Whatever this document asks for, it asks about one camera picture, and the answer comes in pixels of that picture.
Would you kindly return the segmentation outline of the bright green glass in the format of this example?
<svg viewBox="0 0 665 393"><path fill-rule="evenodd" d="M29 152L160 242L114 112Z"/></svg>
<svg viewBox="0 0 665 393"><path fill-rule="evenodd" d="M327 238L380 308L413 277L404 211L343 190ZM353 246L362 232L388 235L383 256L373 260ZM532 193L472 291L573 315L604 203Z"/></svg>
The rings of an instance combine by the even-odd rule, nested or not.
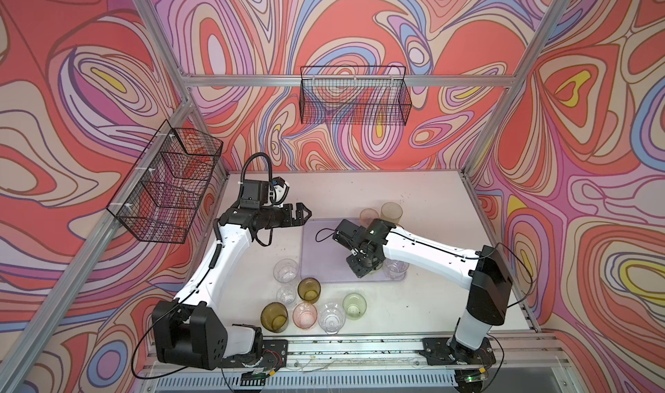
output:
<svg viewBox="0 0 665 393"><path fill-rule="evenodd" d="M374 259L372 261L372 269L370 274L377 273L384 265L384 259Z"/></svg>

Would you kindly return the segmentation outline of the clear faceted glass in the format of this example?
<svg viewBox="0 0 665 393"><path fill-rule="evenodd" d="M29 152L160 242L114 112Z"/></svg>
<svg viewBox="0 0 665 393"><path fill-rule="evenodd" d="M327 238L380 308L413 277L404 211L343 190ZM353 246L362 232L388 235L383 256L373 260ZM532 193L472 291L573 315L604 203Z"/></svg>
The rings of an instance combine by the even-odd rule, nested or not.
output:
<svg viewBox="0 0 665 393"><path fill-rule="evenodd" d="M394 261L386 259L383 262L382 270L388 280L402 281L407 275L410 264L403 261Z"/></svg>

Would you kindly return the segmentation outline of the olive brown glass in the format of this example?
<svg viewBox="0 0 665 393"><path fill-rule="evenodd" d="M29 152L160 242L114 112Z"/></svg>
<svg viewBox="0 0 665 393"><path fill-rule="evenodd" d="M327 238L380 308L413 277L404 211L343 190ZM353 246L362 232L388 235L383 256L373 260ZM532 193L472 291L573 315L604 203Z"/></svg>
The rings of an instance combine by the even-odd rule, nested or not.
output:
<svg viewBox="0 0 665 393"><path fill-rule="evenodd" d="M298 287L297 294L305 302L315 304L320 299L321 285L315 278L303 279Z"/></svg>

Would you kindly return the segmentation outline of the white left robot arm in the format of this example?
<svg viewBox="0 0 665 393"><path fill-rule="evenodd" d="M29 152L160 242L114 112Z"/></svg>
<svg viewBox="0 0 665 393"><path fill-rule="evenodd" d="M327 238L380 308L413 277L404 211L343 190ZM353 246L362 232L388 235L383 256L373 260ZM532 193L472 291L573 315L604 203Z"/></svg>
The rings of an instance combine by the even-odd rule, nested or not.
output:
<svg viewBox="0 0 665 393"><path fill-rule="evenodd" d="M225 325L221 298L230 277L261 230L305 225L312 211L304 203L242 208L237 203L219 218L212 246L190 281L172 301L152 312L159 362L216 370L225 363L263 360L263 334L254 325Z"/></svg>

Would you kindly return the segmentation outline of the pale green dimpled cup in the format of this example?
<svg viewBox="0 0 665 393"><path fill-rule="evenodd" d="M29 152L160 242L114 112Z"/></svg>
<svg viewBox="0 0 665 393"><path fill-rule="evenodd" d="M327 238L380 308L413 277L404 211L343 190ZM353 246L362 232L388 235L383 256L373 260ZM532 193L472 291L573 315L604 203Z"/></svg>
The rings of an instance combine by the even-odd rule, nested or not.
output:
<svg viewBox="0 0 665 393"><path fill-rule="evenodd" d="M404 210L400 204L396 202L386 202L382 205L380 211L380 219L398 224L402 219Z"/></svg>

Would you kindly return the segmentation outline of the pink dimpled cup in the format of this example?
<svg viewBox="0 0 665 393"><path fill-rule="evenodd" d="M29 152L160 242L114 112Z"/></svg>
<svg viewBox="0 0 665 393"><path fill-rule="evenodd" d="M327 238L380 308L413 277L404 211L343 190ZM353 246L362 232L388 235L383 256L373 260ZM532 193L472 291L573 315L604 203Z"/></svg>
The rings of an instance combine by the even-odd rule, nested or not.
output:
<svg viewBox="0 0 665 393"><path fill-rule="evenodd" d="M368 227L375 219L379 219L380 214L375 209L363 209L360 212L360 224Z"/></svg>

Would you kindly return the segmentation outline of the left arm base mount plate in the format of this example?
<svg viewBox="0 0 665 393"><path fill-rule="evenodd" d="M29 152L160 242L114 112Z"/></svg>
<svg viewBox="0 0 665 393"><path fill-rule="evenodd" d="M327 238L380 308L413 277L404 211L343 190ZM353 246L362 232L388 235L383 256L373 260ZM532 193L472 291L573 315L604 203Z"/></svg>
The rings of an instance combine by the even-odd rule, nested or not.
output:
<svg viewBox="0 0 665 393"><path fill-rule="evenodd" d="M250 352L224 358L223 369L280 370L287 364L289 341L287 339L263 339Z"/></svg>

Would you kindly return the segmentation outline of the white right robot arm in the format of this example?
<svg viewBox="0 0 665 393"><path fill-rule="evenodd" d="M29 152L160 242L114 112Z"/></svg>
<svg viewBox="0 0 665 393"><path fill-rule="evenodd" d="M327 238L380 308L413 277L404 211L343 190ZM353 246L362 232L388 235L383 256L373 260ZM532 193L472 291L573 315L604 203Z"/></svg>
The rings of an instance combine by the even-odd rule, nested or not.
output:
<svg viewBox="0 0 665 393"><path fill-rule="evenodd" d="M380 219L366 228L343 220L332 239L349 252L346 263L358 278L387 260L401 261L443 276L467 290L465 310L449 342L453 349L478 351L489 331L505 323L513 279L495 247L453 247Z"/></svg>

